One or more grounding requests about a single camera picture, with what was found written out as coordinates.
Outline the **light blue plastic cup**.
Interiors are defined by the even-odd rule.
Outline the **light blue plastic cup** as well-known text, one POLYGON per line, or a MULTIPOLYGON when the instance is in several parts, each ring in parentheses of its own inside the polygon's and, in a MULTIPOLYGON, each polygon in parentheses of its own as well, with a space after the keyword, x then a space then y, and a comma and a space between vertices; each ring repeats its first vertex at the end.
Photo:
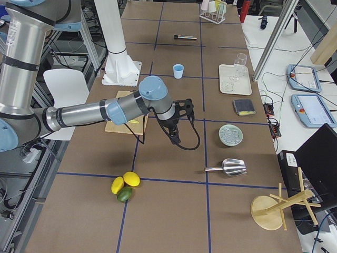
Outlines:
POLYGON ((173 74, 176 79, 181 79, 184 72, 184 66, 182 64, 173 65, 173 74))

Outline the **yellow lemon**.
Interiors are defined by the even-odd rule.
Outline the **yellow lemon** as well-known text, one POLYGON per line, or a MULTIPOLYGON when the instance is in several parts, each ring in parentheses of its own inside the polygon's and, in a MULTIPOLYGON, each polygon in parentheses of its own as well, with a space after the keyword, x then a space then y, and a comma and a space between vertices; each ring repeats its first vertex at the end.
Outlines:
POLYGON ((124 187, 123 177, 116 177, 111 184, 111 192, 113 194, 118 194, 123 187, 124 187))
POLYGON ((129 186, 132 186, 132 187, 139 186, 141 182, 139 175, 133 171, 128 171, 124 173, 123 179, 125 183, 127 183, 129 186))

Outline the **white cup in rack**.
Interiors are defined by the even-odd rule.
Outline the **white cup in rack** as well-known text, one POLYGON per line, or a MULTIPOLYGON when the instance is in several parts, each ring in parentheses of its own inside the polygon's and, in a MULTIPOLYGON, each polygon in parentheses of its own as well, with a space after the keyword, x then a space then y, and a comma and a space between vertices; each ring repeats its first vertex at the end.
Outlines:
POLYGON ((216 12, 216 2, 215 1, 209 1, 208 7, 207 7, 207 12, 208 13, 214 13, 216 12))

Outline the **green cup in rack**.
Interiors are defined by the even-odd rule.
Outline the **green cup in rack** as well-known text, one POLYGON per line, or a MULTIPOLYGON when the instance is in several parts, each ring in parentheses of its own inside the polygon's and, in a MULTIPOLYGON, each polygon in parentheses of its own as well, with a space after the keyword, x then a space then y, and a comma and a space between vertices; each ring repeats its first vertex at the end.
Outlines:
POLYGON ((227 3, 225 1, 221 1, 221 3, 223 4, 223 8, 222 8, 221 12, 219 12, 219 15, 223 16, 226 13, 227 3))

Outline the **yellow cup in rack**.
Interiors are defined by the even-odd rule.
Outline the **yellow cup in rack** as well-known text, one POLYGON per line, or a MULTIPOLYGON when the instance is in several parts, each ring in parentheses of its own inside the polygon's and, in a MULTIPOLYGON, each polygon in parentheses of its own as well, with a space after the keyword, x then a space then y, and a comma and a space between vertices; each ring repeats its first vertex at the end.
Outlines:
POLYGON ((216 7, 216 10, 217 10, 218 12, 221 12, 221 10, 222 10, 222 8, 223 8, 223 4, 221 3, 221 1, 216 0, 216 1, 215 1, 215 7, 216 7))

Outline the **yellow plastic knife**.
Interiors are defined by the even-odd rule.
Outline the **yellow plastic knife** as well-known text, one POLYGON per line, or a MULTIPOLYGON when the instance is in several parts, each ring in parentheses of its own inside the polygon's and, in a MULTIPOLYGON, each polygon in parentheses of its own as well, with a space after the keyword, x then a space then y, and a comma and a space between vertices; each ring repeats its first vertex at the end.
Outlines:
POLYGON ((128 123, 139 124, 139 121, 137 121, 137 120, 130 120, 130 121, 128 121, 128 123))

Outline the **green bowl with ice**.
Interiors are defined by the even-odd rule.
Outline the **green bowl with ice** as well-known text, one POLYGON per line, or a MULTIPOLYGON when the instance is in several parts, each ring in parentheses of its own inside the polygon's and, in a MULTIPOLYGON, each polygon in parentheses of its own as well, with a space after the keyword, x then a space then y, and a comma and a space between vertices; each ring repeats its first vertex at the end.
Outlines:
POLYGON ((243 133, 237 126, 225 124, 219 129, 219 138, 224 145, 233 147, 242 142, 243 133))

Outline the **metal ice scoop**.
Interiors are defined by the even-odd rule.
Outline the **metal ice scoop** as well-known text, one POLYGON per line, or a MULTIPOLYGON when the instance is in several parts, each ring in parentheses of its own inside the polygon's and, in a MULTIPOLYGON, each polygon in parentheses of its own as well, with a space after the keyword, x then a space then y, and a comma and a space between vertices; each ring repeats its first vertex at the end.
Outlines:
POLYGON ((247 167, 243 160, 224 159, 220 167, 206 167, 205 171, 223 171, 229 177, 240 176, 247 173, 247 167))

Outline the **grey folded cloth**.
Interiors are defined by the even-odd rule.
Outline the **grey folded cloth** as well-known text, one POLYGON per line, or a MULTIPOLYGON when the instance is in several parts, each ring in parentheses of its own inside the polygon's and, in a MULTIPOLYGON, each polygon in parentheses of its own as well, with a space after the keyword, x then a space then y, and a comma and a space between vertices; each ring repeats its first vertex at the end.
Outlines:
POLYGON ((238 99, 233 101, 235 112, 239 116, 252 115, 256 113, 253 103, 249 99, 238 99))

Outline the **wooden mug tree stand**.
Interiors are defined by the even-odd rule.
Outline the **wooden mug tree stand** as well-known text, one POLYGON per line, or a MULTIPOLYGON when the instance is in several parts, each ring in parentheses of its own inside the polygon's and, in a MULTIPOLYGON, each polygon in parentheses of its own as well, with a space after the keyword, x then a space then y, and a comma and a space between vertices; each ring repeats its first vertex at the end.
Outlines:
POLYGON ((283 227, 287 230, 285 216, 283 210, 292 205, 305 206, 313 223, 318 224, 318 221, 312 211, 313 207, 320 207, 318 203, 309 203, 308 198, 313 197, 313 192, 310 189, 304 188, 302 169, 298 167, 298 176, 300 184, 300 192, 284 199, 282 197, 282 184, 279 183, 279 194, 270 194, 269 196, 258 196, 253 199, 250 212, 253 220, 263 229, 277 230, 283 227))

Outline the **upper blue teach pendant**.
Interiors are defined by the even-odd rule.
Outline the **upper blue teach pendant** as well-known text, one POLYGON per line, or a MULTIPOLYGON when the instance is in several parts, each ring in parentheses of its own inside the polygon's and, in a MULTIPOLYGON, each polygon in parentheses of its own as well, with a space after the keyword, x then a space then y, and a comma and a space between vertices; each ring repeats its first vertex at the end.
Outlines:
POLYGON ((290 87, 299 91, 322 91, 316 72, 316 68, 312 66, 289 64, 286 68, 290 87))

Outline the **blue teach pendant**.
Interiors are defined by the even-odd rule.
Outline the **blue teach pendant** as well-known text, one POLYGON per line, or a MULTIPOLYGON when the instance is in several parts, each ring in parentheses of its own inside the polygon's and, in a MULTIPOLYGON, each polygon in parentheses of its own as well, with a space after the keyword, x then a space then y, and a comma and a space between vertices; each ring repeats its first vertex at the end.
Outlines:
POLYGON ((336 128, 336 119, 318 95, 294 94, 291 95, 291 103, 300 121, 307 128, 318 129, 324 124, 336 128))
POLYGON ((286 68, 290 87, 299 91, 322 91, 316 72, 316 68, 312 66, 289 64, 286 68))

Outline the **lower blue teach pendant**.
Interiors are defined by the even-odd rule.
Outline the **lower blue teach pendant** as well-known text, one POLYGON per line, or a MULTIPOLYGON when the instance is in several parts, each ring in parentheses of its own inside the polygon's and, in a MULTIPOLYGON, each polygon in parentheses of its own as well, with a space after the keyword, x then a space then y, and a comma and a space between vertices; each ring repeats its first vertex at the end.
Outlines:
POLYGON ((336 128, 336 119, 318 95, 294 94, 291 95, 291 103, 300 121, 307 128, 318 129, 324 124, 336 128))

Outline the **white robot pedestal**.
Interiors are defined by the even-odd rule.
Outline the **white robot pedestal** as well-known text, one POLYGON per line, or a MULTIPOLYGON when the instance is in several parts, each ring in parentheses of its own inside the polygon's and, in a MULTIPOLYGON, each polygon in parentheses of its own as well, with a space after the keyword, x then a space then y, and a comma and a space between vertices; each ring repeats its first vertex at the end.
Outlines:
POLYGON ((103 85, 133 86, 138 84, 142 63, 129 56, 117 1, 96 1, 108 57, 103 85))

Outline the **aluminium frame post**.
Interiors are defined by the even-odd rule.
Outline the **aluminium frame post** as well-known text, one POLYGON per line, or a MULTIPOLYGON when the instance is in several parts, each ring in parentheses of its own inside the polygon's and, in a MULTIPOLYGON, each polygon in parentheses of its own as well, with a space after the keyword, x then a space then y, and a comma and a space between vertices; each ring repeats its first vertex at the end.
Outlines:
POLYGON ((280 14, 280 17, 275 25, 275 28, 272 31, 272 34, 266 44, 266 47, 262 53, 262 56, 260 57, 260 60, 252 76, 252 80, 254 82, 257 82, 260 76, 262 75, 262 72, 267 65, 267 62, 276 46, 276 43, 279 37, 281 36, 281 34, 283 33, 286 23, 288 22, 289 18, 294 12, 295 7, 297 6, 298 2, 299 0, 285 1, 285 5, 280 14))

